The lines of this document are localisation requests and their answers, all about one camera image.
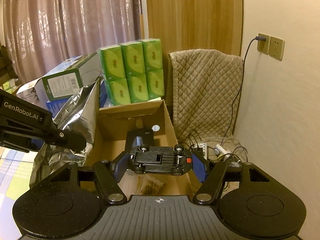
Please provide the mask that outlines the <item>black toy car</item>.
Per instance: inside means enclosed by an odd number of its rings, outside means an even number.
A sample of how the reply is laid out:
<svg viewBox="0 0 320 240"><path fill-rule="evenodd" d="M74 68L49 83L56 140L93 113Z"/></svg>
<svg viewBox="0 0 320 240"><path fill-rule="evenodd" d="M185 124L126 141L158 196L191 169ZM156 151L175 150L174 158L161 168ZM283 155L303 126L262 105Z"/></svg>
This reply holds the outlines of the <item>black toy car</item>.
<svg viewBox="0 0 320 240"><path fill-rule="evenodd" d="M193 168L193 156L181 144L174 147L142 144L131 150L128 165L136 174L159 173L181 176Z"/></svg>

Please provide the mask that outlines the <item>green tissue pack stack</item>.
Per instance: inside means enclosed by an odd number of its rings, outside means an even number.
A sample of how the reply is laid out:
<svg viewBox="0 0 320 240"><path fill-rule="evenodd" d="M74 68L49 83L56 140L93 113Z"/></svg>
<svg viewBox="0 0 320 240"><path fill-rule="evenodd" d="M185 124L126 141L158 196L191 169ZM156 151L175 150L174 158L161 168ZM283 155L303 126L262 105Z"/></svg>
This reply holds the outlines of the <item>green tissue pack stack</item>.
<svg viewBox="0 0 320 240"><path fill-rule="evenodd" d="M146 102L165 95L159 38L101 47L97 54L112 105Z"/></svg>

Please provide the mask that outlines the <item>green product box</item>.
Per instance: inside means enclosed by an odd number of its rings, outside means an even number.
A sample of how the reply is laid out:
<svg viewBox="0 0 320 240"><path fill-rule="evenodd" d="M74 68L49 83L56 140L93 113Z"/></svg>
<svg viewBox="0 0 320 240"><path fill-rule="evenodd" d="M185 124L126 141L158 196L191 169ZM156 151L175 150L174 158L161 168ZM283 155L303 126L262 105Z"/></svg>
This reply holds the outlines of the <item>green product box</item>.
<svg viewBox="0 0 320 240"><path fill-rule="evenodd" d="M47 101L65 99L91 83L101 74L97 53L72 57L41 77Z"/></svg>

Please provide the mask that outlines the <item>small black fan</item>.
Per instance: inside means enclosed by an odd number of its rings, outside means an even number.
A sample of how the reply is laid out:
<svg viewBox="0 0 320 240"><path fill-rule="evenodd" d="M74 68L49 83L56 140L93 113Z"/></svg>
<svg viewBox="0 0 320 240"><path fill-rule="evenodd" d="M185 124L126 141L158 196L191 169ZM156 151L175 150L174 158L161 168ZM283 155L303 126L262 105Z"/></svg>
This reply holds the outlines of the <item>small black fan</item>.
<svg viewBox="0 0 320 240"><path fill-rule="evenodd" d="M242 168L242 161L240 159L230 158L226 160L228 167Z"/></svg>

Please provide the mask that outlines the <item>wooden wardrobe door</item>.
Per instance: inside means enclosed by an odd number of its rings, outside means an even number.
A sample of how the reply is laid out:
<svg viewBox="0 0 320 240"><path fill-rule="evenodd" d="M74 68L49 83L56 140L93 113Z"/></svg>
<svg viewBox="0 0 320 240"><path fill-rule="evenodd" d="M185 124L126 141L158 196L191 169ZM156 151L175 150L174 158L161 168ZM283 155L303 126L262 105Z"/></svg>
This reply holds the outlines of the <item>wooden wardrobe door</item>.
<svg viewBox="0 0 320 240"><path fill-rule="evenodd" d="M163 53L217 49L240 55L243 0L146 0L148 35Z"/></svg>

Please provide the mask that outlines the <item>black product box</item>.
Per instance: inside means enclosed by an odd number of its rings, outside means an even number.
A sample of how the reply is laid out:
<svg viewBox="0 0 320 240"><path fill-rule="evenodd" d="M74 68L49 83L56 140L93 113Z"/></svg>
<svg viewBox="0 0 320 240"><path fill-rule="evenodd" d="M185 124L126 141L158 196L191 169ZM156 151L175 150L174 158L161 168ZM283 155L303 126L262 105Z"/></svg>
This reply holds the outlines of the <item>black product box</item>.
<svg viewBox="0 0 320 240"><path fill-rule="evenodd" d="M130 152L133 148L145 144L147 146L154 145L153 130L137 129L127 132L125 151Z"/></svg>

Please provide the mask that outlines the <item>white vase picture box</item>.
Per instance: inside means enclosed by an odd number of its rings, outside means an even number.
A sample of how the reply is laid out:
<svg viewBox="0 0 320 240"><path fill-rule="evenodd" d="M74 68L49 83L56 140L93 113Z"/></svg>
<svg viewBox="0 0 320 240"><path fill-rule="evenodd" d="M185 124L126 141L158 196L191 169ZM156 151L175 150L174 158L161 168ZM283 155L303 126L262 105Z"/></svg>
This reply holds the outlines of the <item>white vase picture box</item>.
<svg viewBox="0 0 320 240"><path fill-rule="evenodd" d="M23 99L29 103L33 103L34 105L40 106L40 100L37 95L35 86L38 83L39 79L30 81L24 85L22 85L17 93L16 96L20 99Z"/></svg>

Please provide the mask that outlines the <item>quilted beige chair cover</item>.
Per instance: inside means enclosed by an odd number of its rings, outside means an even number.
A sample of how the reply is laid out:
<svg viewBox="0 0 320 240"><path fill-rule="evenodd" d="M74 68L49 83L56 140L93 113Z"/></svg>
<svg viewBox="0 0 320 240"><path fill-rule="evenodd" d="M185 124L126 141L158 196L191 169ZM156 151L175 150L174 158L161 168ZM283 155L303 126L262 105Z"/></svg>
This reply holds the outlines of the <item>quilted beige chair cover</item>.
<svg viewBox="0 0 320 240"><path fill-rule="evenodd" d="M169 54L173 126L178 141L232 135L243 80L243 59L215 49Z"/></svg>

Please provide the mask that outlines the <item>wall power socket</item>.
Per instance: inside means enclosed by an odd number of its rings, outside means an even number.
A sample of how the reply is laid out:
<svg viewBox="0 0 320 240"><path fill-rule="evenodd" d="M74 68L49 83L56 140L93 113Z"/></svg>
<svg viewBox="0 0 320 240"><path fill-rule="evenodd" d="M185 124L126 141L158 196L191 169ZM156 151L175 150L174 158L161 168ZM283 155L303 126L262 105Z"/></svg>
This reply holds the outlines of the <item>wall power socket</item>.
<svg viewBox="0 0 320 240"><path fill-rule="evenodd" d="M257 51L263 53L265 55L269 54L269 47L270 47L270 36L266 34L259 33L258 34L259 40L257 44Z"/></svg>

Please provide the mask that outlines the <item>pink curtain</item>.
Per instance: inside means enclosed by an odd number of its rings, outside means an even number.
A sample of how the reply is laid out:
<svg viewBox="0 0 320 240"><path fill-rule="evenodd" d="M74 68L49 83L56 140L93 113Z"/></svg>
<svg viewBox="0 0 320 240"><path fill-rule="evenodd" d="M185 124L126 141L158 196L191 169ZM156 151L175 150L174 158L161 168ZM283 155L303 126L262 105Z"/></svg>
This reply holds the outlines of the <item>pink curtain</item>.
<svg viewBox="0 0 320 240"><path fill-rule="evenodd" d="M62 61L140 38L140 0L3 0L5 44L23 82Z"/></svg>

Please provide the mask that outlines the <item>white power strip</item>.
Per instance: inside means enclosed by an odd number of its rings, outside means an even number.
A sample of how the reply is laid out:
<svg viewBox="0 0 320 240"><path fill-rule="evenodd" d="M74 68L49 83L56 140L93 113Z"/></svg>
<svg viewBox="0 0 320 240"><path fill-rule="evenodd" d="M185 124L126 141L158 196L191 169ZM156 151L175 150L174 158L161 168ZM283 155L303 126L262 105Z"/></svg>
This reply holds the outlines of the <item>white power strip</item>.
<svg viewBox="0 0 320 240"><path fill-rule="evenodd" d="M204 159L208 159L208 147L206 142L196 144L195 150L197 150L197 152L201 152Z"/></svg>

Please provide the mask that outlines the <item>checked bed sheet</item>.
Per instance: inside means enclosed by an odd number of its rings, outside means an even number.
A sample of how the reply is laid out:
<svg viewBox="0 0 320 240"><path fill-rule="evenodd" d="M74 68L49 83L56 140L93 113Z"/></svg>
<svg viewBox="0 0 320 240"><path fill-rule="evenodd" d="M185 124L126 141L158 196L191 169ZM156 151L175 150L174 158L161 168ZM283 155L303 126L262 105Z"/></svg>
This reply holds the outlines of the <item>checked bed sheet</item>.
<svg viewBox="0 0 320 240"><path fill-rule="evenodd" d="M29 190L35 155L1 147L1 239L21 237L12 208L16 200Z"/></svg>

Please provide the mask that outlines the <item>blue product box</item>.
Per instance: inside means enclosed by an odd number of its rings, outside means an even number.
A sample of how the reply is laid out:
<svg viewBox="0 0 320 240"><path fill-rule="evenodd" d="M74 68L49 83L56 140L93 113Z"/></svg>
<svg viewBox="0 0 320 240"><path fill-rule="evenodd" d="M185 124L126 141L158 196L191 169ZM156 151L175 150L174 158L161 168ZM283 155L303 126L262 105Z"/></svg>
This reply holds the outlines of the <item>blue product box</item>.
<svg viewBox="0 0 320 240"><path fill-rule="evenodd" d="M100 83L100 108L104 107L106 100L107 100L107 91L104 81L101 81ZM46 106L48 110L53 114L53 117L55 117L60 109L64 106L64 104L68 101L69 98L66 99L60 99L55 101L47 101Z"/></svg>

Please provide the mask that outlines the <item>silver foil bag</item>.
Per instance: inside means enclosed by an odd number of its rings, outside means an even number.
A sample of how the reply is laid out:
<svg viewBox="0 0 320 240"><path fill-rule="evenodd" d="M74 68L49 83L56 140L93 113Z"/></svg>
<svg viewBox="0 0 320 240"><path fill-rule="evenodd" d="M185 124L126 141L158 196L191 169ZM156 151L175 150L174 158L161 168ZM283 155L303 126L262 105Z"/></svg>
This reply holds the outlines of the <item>silver foil bag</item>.
<svg viewBox="0 0 320 240"><path fill-rule="evenodd" d="M80 92L72 95L54 118L57 127L64 132L77 132L86 139L84 150L70 150L43 144L33 163L29 187L58 170L66 163L73 161L83 166L93 149L95 129L100 108L100 84L103 78L98 77L93 83L82 87Z"/></svg>

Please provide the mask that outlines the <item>black shopping bag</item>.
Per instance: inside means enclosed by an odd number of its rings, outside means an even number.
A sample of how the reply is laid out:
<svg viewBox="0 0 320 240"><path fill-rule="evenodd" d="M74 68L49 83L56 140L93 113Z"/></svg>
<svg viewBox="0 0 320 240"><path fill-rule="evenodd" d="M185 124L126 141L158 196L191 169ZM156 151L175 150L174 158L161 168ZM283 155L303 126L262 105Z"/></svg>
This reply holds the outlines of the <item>black shopping bag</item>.
<svg viewBox="0 0 320 240"><path fill-rule="evenodd" d="M8 76L11 79L18 78L18 76L13 68L12 61L9 57L9 53L8 53L6 46L1 45L0 55L1 55L1 57L0 57L0 75L1 75L1 77Z"/></svg>

